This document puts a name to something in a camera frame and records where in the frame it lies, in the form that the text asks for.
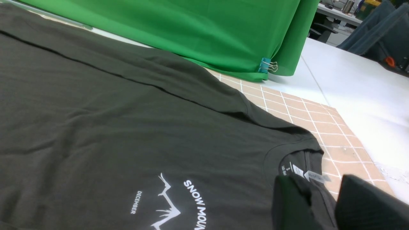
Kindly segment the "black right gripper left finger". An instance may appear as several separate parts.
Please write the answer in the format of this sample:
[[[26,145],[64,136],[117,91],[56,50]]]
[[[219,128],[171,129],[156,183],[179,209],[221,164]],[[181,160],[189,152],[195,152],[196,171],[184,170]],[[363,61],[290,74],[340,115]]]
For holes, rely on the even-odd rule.
[[[276,176],[272,198],[273,230],[322,230],[311,201],[311,188],[298,175]]]

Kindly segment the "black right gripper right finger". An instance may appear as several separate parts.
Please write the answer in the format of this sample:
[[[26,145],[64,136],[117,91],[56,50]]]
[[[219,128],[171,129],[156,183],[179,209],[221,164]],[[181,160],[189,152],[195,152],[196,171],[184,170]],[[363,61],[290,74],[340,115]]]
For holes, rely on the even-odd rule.
[[[352,174],[342,177],[335,208],[339,230],[408,230],[409,206]]]

